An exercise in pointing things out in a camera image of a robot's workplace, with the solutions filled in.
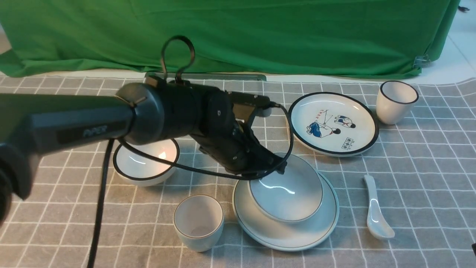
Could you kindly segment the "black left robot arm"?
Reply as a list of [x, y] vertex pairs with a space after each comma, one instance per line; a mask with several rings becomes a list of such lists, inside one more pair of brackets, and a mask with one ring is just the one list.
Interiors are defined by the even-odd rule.
[[200, 150], [238, 180], [284, 173], [280, 157], [262, 146], [251, 125], [282, 109], [263, 95], [167, 80], [152, 75], [114, 96], [1, 94], [1, 222], [12, 196], [30, 196], [43, 156], [103, 140], [141, 146], [192, 137]]

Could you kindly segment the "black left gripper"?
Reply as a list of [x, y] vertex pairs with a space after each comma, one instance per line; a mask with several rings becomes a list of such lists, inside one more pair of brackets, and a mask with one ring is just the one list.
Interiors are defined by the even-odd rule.
[[214, 130], [199, 135], [202, 153], [216, 160], [225, 170], [240, 176], [283, 175], [287, 154], [279, 156], [260, 144], [252, 129], [235, 122], [231, 130]]

